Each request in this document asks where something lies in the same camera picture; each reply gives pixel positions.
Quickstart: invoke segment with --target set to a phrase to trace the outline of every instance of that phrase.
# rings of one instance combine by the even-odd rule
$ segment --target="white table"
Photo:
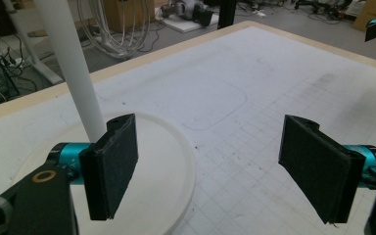
[[[375,192],[357,191],[349,223],[324,225],[277,158],[286,114],[376,145],[376,61],[244,22],[92,77],[103,114],[153,115],[189,139],[196,186],[174,234],[362,234]],[[78,121],[64,84],[0,105],[0,193]]]

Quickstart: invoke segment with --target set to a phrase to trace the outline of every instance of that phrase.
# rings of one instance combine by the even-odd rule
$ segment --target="metal stand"
[[[60,78],[56,73],[50,70],[46,65],[44,65],[36,55],[31,42],[29,41],[27,32],[23,29],[20,25],[20,19],[17,14],[17,10],[15,10],[14,6],[11,3],[11,0],[3,0],[9,17],[11,18],[12,23],[14,24],[15,29],[17,30],[18,36],[21,38],[23,45],[25,45],[26,50],[29,53],[30,61],[29,63],[42,75],[47,78],[51,84],[56,85],[59,83],[63,83],[64,80]]]
[[[221,29],[234,23],[237,0],[222,0],[219,8],[218,27]]]

